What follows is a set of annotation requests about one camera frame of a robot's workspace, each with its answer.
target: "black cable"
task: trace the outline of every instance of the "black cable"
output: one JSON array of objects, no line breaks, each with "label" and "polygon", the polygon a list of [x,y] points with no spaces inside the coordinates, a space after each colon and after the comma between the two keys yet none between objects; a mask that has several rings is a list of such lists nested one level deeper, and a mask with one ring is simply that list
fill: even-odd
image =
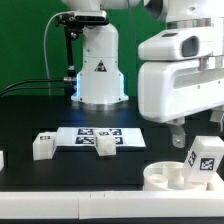
[{"label": "black cable", "polygon": [[64,89],[64,87],[60,86],[60,87],[19,87],[19,88],[11,88],[8,90],[4,90],[0,93],[0,97],[2,97],[3,95],[5,95],[8,92],[12,92],[12,91],[17,91],[17,90],[37,90],[37,89],[45,89],[45,90],[49,90],[49,89]]},{"label": "black cable", "polygon": [[14,83],[8,87],[6,87],[2,92],[0,92],[0,95],[1,93],[3,93],[4,91],[7,91],[9,89],[12,89],[16,86],[19,86],[19,85],[23,85],[23,84],[27,84],[27,83],[42,83],[42,82],[64,82],[63,79],[28,79],[28,80],[24,80],[24,81],[21,81],[21,82],[17,82],[17,83]]},{"label": "black cable", "polygon": [[133,41],[134,41],[134,47],[136,49],[136,54],[137,54],[137,35],[136,35],[136,30],[135,30],[135,25],[134,25],[134,18],[133,18],[133,14],[132,14],[132,10],[131,10],[131,4],[130,4],[130,0],[127,0],[128,3],[128,11],[129,11],[129,15],[130,15],[130,24],[131,24],[131,30],[132,30],[132,34],[133,34]]}]

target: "robot camera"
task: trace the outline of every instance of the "robot camera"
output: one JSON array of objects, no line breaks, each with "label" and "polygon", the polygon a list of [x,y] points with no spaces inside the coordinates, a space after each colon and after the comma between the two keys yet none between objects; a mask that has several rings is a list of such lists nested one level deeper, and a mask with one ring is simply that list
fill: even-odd
[{"label": "robot camera", "polygon": [[106,25],[108,24],[107,14],[105,11],[76,11],[74,14],[77,22],[85,25]]}]

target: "white cube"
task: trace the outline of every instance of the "white cube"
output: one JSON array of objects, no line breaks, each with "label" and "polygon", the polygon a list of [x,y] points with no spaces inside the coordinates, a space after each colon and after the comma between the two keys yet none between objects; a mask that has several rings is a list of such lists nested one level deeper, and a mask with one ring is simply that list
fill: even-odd
[{"label": "white cube", "polygon": [[4,167],[4,157],[3,157],[3,151],[0,151],[0,171]]},{"label": "white cube", "polygon": [[96,129],[93,134],[99,156],[116,155],[116,140],[109,129]]},{"label": "white cube", "polygon": [[52,159],[56,132],[40,133],[33,142],[33,160]]},{"label": "white cube", "polygon": [[197,136],[183,166],[188,182],[209,182],[224,155],[224,142],[219,137]]}]

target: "cable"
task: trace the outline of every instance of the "cable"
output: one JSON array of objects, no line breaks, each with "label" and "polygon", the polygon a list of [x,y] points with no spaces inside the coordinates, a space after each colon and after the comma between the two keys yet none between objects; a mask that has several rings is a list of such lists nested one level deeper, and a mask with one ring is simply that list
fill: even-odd
[{"label": "cable", "polygon": [[[50,87],[51,89],[64,89],[64,87]],[[49,87],[19,87],[19,88],[12,88],[0,93],[0,98],[8,92],[17,91],[17,90],[37,90],[37,89],[46,89],[49,90]]]},{"label": "cable", "polygon": [[29,80],[14,83],[14,84],[6,87],[2,92],[10,90],[10,89],[12,89],[16,86],[19,86],[19,85],[23,85],[23,84],[27,84],[27,83],[37,83],[37,82],[39,82],[39,83],[42,83],[42,82],[48,82],[48,83],[50,83],[50,82],[64,82],[64,80],[63,79],[29,79]]},{"label": "cable", "polygon": [[[74,11],[60,12],[60,13],[57,13],[57,14],[53,15],[50,18],[50,20],[48,21],[47,26],[46,26],[45,31],[44,31],[44,41],[43,41],[44,61],[45,61],[45,68],[46,68],[46,74],[47,74],[48,79],[51,79],[50,71],[49,71],[49,65],[48,65],[48,58],[47,58],[47,46],[46,46],[47,45],[48,31],[49,31],[50,25],[51,25],[52,21],[55,19],[55,17],[60,16],[62,14],[69,14],[69,13],[74,13]],[[49,83],[48,87],[49,87],[49,95],[51,95],[51,89],[50,89],[51,84],[50,83]]]},{"label": "cable", "polygon": [[135,69],[136,69],[136,74],[138,74],[137,35],[136,35],[135,26],[134,26],[134,18],[133,18],[133,14],[132,14],[132,10],[131,10],[130,0],[127,0],[127,3],[128,3],[129,14],[130,14],[130,23],[131,23],[131,29],[132,29],[133,41],[134,41],[134,48],[135,48]]}]

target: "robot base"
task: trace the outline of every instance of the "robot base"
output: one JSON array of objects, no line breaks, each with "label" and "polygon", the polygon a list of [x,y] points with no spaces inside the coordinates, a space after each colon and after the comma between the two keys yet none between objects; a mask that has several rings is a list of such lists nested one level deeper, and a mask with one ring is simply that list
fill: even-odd
[{"label": "robot base", "polygon": [[124,101],[112,103],[112,104],[91,104],[91,103],[84,103],[81,101],[72,100],[72,106],[80,108],[80,109],[92,110],[92,111],[116,110],[120,108],[126,108],[128,106],[128,97]]}]

